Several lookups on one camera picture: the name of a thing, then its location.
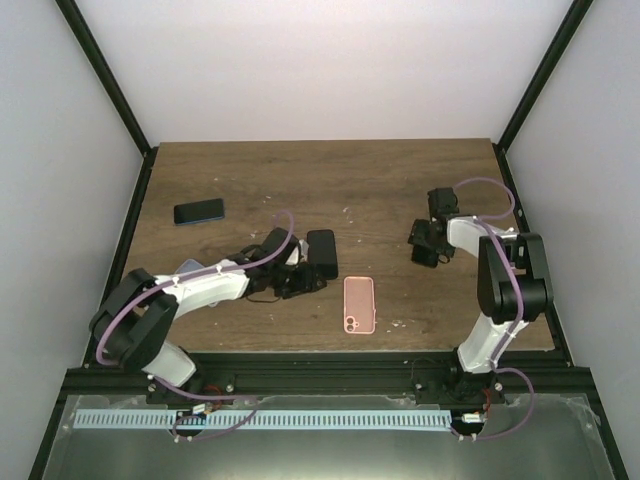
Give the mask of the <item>pink phone case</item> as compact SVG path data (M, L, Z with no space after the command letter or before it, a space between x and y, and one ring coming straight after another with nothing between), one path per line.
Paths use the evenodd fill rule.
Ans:
M372 335L376 329L375 286L370 277L343 281L343 328L351 335Z

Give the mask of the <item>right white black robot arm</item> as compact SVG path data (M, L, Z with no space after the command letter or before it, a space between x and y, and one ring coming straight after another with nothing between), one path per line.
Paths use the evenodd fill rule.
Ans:
M457 349L460 368L444 378L447 396L458 403L480 390L477 374L494 371L518 333L553 302L545 245L537 233L502 230L476 216L417 219L408 237L411 261L435 268L463 250L477 260L480 314Z

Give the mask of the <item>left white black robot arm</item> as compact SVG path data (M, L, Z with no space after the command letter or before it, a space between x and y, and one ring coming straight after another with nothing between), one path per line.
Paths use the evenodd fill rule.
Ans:
M210 267L172 276L135 269L90 322L96 360L126 372L144 372L181 403L194 403L203 395L206 375L185 349L168 341L176 319L266 290L272 290L276 300L291 299L324 289L337 276L333 231L311 230L300 240L280 227L262 243Z

